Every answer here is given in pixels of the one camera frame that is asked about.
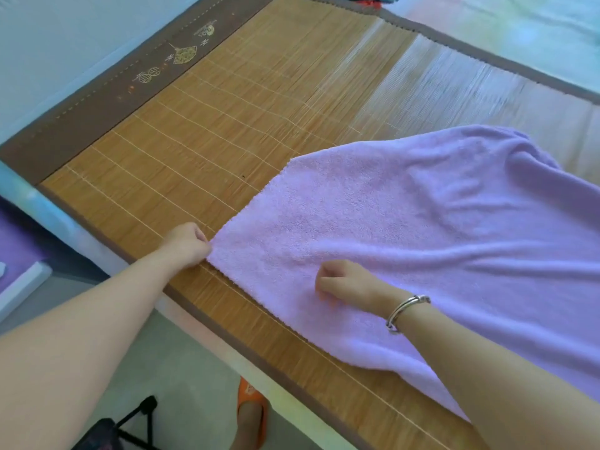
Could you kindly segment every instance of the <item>silver bracelet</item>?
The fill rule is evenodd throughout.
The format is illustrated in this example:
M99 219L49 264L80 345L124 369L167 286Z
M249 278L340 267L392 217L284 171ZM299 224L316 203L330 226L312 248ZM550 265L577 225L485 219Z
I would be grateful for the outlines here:
M396 327L396 325L394 324L394 321L407 308L409 308L412 305L417 304L417 303L431 303L431 299L427 295L413 295L407 301L404 301L401 304L399 304L385 322L385 326L387 327L387 329L389 330L390 333L394 333L394 334L400 333L400 330L398 330L398 327Z

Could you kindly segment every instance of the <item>black object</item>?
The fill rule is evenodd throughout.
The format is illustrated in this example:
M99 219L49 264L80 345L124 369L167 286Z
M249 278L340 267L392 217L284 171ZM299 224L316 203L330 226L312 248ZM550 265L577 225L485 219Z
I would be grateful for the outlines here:
M158 406L154 396L147 397L138 407L128 413L119 422L111 418L102 418L94 423L85 435L75 444L72 450L123 450L121 441L126 440L143 450L160 450L153 445L152 413ZM129 432L121 430L121 426L131 420L138 412L147 417L147 439L146 441L133 436Z

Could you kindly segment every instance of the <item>person's left arm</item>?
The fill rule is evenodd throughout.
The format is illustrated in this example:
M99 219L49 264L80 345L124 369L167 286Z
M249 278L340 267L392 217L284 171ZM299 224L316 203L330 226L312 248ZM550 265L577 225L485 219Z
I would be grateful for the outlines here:
M198 226L178 226L123 272L1 337L2 448L70 448L162 289L210 250Z

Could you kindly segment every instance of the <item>brown fabric border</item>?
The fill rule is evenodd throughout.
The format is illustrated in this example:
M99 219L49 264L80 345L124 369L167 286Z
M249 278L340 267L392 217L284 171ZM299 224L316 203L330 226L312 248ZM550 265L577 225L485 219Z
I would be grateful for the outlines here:
M37 186L37 189L46 196L53 204L58 208L62 209L72 219L77 221L85 230L87 230L94 238L104 246L108 247L115 254L124 259L127 263L132 264L137 259L127 254L118 244L106 237L100 230L92 226L87 220L75 211L68 203L64 202L63 199L58 197L53 191L46 188L43 184ZM272 378L287 392L294 396L298 401L303 403L309 408L314 414L316 414L321 420L331 426L339 435L350 442L358 450L373 450L373 447L369 445L363 438L361 438L355 430L352 430L349 426L343 423L338 417L334 416L325 406L320 404L311 395L306 393L301 387L299 387L293 380L291 380L282 371L277 370L271 366L266 360L260 357L256 352L248 348L244 343L231 333L227 332L221 325L214 322L213 319L208 317L204 312L199 310L190 302L183 294L178 292L174 287L167 285L164 289L164 293L168 295L175 303L182 307L186 312L191 314L193 318L199 321L202 325L205 325L210 331L220 337L223 341L229 344L237 350L241 355L247 358L251 363L257 366L263 373Z
M468 42L464 42L455 37L446 35L446 33L439 32L436 29L431 28L430 26L424 25L423 23L415 22L405 17L399 17L398 15L392 14L387 9L376 9L375 7L360 5L350 0L312 1L338 6L339 8L348 9L349 11L353 11L359 14L375 15L396 27L414 31L420 35L423 35L427 39L431 39L435 43L444 45L446 47L450 47L458 52L468 55L471 58L475 58L476 60L488 63L494 67L504 69L505 71L509 71L510 73L521 75L534 82L546 85L547 87L553 88L555 90L559 90L559 92L563 92L577 98L585 99L595 105L600 105L600 93L596 93L593 90L571 82L566 82L562 79L559 79L558 77L545 74L542 71L516 62L514 60L510 60L508 58L496 55L492 52L488 52L484 49L469 44Z
M116 65L6 141L0 146L0 161L38 185L271 1L199 0Z

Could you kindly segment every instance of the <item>purple surface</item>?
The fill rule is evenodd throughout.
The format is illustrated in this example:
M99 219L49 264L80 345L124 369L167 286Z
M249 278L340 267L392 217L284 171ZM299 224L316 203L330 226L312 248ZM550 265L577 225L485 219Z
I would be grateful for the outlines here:
M0 293L43 258L44 254L29 234L24 218L0 199L0 262L6 264L4 275L0 277Z
M349 258L431 295L600 401L600 188L522 134L460 127L292 159L212 243L209 261L306 339L458 414L408 340L316 299L320 262Z

